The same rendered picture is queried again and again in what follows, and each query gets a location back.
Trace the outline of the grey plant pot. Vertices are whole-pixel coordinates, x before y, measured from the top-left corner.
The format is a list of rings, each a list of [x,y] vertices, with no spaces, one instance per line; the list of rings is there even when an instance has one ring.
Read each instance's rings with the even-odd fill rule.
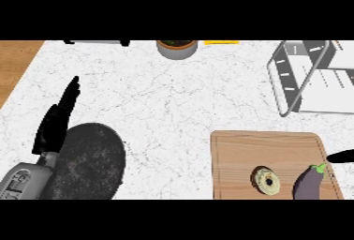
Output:
[[[196,52],[197,41],[191,40],[187,44],[181,46],[166,45],[160,40],[156,41],[156,47],[159,54],[169,60],[184,60]]]

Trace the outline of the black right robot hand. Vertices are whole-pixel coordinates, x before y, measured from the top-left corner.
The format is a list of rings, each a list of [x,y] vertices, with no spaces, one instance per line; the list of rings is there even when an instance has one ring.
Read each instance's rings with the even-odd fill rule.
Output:
[[[354,163],[354,149],[343,150],[325,157],[330,163]]]

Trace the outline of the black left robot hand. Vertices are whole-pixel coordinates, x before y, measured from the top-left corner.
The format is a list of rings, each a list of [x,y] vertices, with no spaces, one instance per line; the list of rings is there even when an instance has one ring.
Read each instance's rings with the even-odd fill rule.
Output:
[[[78,76],[75,76],[64,88],[57,104],[49,107],[42,117],[32,143],[32,153],[35,155],[60,151],[78,95],[79,84]]]

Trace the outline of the purple eggplant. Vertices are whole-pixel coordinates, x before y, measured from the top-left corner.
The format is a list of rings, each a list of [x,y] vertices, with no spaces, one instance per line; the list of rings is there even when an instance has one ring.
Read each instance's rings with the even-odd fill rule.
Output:
[[[319,165],[309,165],[299,175],[291,191],[294,200],[316,200],[319,198],[324,167],[324,163]]]

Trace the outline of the grey appliance with black feet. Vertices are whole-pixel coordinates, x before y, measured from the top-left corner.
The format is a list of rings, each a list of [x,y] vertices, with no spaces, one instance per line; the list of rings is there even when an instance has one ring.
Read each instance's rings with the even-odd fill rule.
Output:
[[[98,44],[119,44],[123,47],[128,47],[129,40],[63,40],[64,44],[75,44],[75,43],[98,43]]]

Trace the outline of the wooden cutting board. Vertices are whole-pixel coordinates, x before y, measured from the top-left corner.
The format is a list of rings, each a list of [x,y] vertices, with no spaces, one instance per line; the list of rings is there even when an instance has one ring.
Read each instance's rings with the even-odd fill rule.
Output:
[[[309,165],[325,164],[319,199],[343,198],[334,171],[325,160],[321,138],[311,132],[215,130],[209,136],[212,198],[240,200],[291,200],[293,184]],[[278,194],[255,189],[250,176],[256,168],[272,170]]]

